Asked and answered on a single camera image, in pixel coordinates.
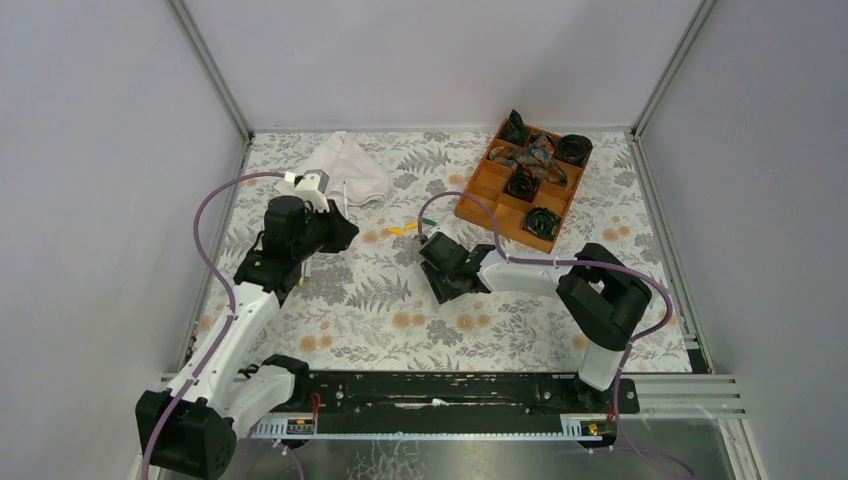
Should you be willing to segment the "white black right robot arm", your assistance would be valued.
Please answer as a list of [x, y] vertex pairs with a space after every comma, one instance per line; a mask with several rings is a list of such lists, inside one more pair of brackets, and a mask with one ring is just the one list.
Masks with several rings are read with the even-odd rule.
[[518, 292], [561, 301], [588, 339], [577, 378], [605, 391], [614, 383], [628, 342], [652, 292], [605, 247], [588, 243], [573, 264], [552, 256], [506, 258], [494, 245], [468, 250], [442, 232], [419, 250], [421, 268], [438, 303], [466, 294]]

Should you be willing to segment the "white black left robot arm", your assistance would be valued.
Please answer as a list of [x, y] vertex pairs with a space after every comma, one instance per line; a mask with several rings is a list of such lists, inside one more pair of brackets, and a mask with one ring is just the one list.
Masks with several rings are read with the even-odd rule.
[[306, 363], [284, 358], [234, 384], [242, 356], [299, 285], [316, 253], [345, 251], [359, 229], [333, 200], [315, 194], [269, 202], [264, 228], [224, 285], [230, 307], [179, 373], [136, 404], [142, 478], [153, 466], [199, 479], [218, 479], [238, 441], [273, 407], [304, 399]]

